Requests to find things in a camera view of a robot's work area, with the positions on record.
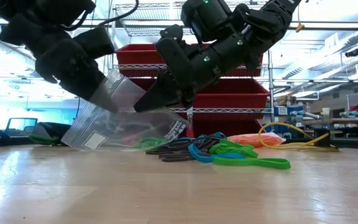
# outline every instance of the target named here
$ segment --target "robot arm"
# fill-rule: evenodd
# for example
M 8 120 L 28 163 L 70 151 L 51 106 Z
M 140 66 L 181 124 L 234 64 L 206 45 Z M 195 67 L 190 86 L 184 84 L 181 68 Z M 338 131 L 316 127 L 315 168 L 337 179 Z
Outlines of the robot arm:
M 178 25 L 161 32 L 155 47 L 168 69 L 159 71 L 135 110 L 180 103 L 189 108 L 201 89 L 218 82 L 226 72 L 240 65 L 257 68 L 259 55 L 285 35 L 300 1 L 269 0 L 259 11 L 240 4 L 231 12 L 224 0 L 187 0 L 181 20 L 191 27 L 199 45 L 186 44 Z M 134 12 L 139 0 L 136 3 L 115 19 Z M 0 0 L 0 17 L 9 22 L 2 27 L 0 40 L 24 44 L 36 58 L 35 70 L 46 81 L 60 80 L 64 89 L 89 101 L 104 80 L 95 59 L 112 54 L 114 48 L 101 26 L 74 38 L 66 31 L 78 28 L 94 9 L 92 0 Z M 80 22 L 71 26 L 81 13 Z M 109 104 L 98 106 L 112 110 Z
M 135 110 L 179 103 L 190 108 L 198 92 L 218 82 L 226 72 L 240 65 L 257 68 L 259 55 L 285 35 L 300 2 L 269 0 L 259 11 L 240 4 L 231 12 L 223 0 L 187 0 L 181 20 L 191 27 L 199 45 L 186 44 L 178 25 L 161 32 L 155 47 L 168 69 L 159 71 L 157 81 L 137 102 Z M 200 44 L 214 40 L 208 46 Z
M 104 79 L 95 59 L 114 48 L 103 27 L 74 38 L 66 31 L 77 29 L 95 7 L 92 0 L 0 0 L 0 17 L 9 22 L 0 40 L 25 45 L 46 81 L 60 80 L 62 88 L 89 101 Z

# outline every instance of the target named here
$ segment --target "green rubber band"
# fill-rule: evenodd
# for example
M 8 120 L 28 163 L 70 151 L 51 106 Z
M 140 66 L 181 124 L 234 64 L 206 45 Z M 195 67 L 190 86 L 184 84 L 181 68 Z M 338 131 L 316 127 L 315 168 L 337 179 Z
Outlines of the green rubber band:
M 161 146 L 162 144 L 165 144 L 166 142 L 160 139 L 155 139 L 155 138 L 145 138 L 142 139 L 139 143 L 139 145 L 134 146 L 134 148 L 137 149 L 146 149 L 146 148 L 151 148 L 148 151 L 155 151 L 155 148 L 157 148 L 157 146 Z
M 49 142 L 49 141 L 59 141 L 60 138 L 59 137 L 44 137 L 44 136 L 40 136 L 38 134 L 30 134 L 29 135 L 30 139 L 36 139 L 38 141 L 45 141 L 45 142 Z
M 31 141 L 33 141 L 36 144 L 41 144 L 44 146 L 57 146 L 58 143 L 60 143 L 60 138 L 59 137 L 51 137 L 51 138 L 47 138 L 44 136 L 39 136 L 37 134 L 30 134 L 29 135 L 29 139 Z
M 287 159 L 227 159 L 218 158 L 213 159 L 213 164 L 220 166 L 261 166 L 274 169 L 290 169 L 291 164 Z
M 221 143 L 211 147 L 209 150 L 210 154 L 225 154 L 228 152 L 234 152 L 251 158 L 258 158 L 259 156 L 256 152 L 254 152 L 254 147 L 252 146 L 243 146 L 224 139 L 221 139 L 220 142 Z

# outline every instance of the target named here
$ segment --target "yellow cable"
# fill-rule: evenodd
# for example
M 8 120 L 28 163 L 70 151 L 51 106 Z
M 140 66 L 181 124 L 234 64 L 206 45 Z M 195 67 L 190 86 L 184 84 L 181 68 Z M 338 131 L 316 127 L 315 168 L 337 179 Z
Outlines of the yellow cable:
M 282 145 L 282 146 L 269 146 L 268 144 L 264 143 L 263 139 L 262 139 L 262 132 L 269 126 L 273 126 L 273 125 L 283 125 L 283 126 L 287 126 L 289 128 L 295 129 L 297 131 L 299 131 L 300 133 L 304 134 L 305 136 L 308 136 L 309 138 L 313 139 L 313 136 L 311 136 L 310 134 L 304 132 L 302 129 L 295 127 L 294 125 L 290 125 L 290 124 L 286 124 L 283 122 L 272 122 L 269 124 L 266 124 L 265 126 L 263 126 L 260 130 L 259 130 L 259 142 L 264 145 L 265 147 L 269 147 L 272 149 L 281 149 L 281 150 L 309 150 L 309 149 L 317 149 L 317 150 L 325 150 L 325 151 L 338 151 L 338 149 L 335 148 L 335 146 L 331 145 L 331 147 L 318 147 L 318 146 L 314 146 L 314 143 L 324 139 L 325 137 L 329 136 L 329 133 L 326 133 L 316 139 L 313 139 L 309 142 L 294 142 L 294 143 L 289 143 L 286 145 Z

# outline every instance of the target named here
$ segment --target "table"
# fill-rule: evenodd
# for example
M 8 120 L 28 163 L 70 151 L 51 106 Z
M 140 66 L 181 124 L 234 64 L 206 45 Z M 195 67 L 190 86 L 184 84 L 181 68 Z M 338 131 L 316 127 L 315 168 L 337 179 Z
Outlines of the table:
M 332 118 L 327 120 L 310 120 L 302 121 L 303 125 L 314 125 L 314 124 L 358 124 L 358 119 L 349 118 Z
M 292 169 L 2 147 L 0 224 L 358 223 L 358 149 L 257 152 Z

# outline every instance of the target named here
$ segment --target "plastic bag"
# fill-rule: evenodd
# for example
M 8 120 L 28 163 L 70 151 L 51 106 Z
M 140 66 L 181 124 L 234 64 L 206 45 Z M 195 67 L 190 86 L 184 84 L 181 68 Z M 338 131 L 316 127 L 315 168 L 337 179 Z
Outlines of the plastic bag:
M 133 106 L 144 93 L 113 70 L 91 98 L 109 110 L 88 103 L 62 142 L 85 150 L 112 150 L 113 146 L 142 148 L 145 139 L 158 139 L 162 144 L 176 139 L 188 121 L 167 108 L 136 113 Z
M 275 133 L 262 133 L 261 138 L 262 138 L 263 142 L 269 146 L 277 146 L 277 145 L 285 142 L 284 138 L 281 138 L 280 136 L 276 135 Z M 259 141 L 258 134 L 240 134 L 237 136 L 230 136 L 227 138 L 227 140 L 236 142 L 236 143 L 242 144 L 242 145 L 250 145 L 250 146 L 253 146 L 254 148 L 264 147 Z

